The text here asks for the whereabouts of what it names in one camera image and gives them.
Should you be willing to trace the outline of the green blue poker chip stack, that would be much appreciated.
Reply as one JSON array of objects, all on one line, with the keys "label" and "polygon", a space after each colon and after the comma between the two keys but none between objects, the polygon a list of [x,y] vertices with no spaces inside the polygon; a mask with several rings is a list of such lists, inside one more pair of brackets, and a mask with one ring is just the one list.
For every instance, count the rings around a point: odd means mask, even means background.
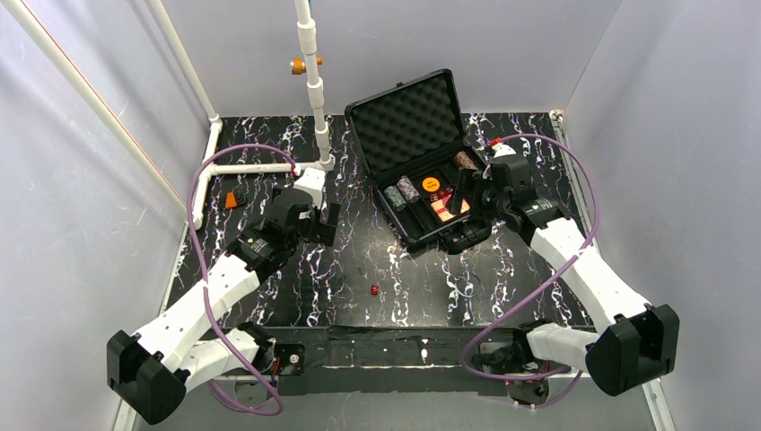
[{"label": "green blue poker chip stack", "polygon": [[388,186],[383,190],[384,197],[395,211],[402,211],[407,206],[407,201],[396,186]]}]

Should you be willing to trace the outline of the black foam-lined poker case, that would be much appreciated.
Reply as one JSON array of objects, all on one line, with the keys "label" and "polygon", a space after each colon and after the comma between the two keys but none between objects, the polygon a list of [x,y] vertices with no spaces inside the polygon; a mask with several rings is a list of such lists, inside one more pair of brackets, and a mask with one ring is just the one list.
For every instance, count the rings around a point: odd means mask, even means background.
[{"label": "black foam-lined poker case", "polygon": [[[467,152],[480,170],[485,163],[466,141],[459,98],[453,73],[439,69],[415,80],[348,104],[346,122],[354,134],[362,161],[371,181],[373,195],[400,241],[411,251],[440,244],[449,254],[459,254],[485,241],[492,232],[490,223],[467,213],[450,214],[449,198],[432,202],[421,181],[433,176],[441,189],[454,186],[459,167],[453,157]],[[383,195],[407,176],[420,199],[402,211],[395,211]]]}]

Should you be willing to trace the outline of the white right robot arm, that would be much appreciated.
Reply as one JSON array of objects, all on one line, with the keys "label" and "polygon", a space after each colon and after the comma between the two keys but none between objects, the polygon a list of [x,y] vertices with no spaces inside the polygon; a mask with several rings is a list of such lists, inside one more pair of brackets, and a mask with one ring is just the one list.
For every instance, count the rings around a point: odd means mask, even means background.
[{"label": "white right robot arm", "polygon": [[680,320],[667,304],[655,306],[636,293],[602,259],[567,208],[542,197],[529,164],[503,155],[487,172],[459,169],[449,209],[469,204],[471,215],[499,219],[555,270],[589,314],[595,330],[563,327],[547,320],[521,325],[512,343],[493,352],[475,348],[488,330],[465,347],[461,363],[475,374],[504,381],[530,381],[524,366],[556,363],[588,374],[599,389],[617,396],[673,372]]}]

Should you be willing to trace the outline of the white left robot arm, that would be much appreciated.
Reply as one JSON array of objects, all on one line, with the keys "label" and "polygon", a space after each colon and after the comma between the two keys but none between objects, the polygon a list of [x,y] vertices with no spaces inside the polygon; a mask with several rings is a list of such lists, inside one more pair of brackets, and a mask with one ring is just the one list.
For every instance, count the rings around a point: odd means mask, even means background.
[{"label": "white left robot arm", "polygon": [[224,330],[216,319],[283,268],[304,243],[332,246],[341,209],[337,202],[329,203],[323,219],[312,193],[278,189],[206,277],[136,332],[119,330],[109,339],[111,390],[156,425],[202,383],[236,368],[266,371],[274,361],[275,338],[252,323]]}]

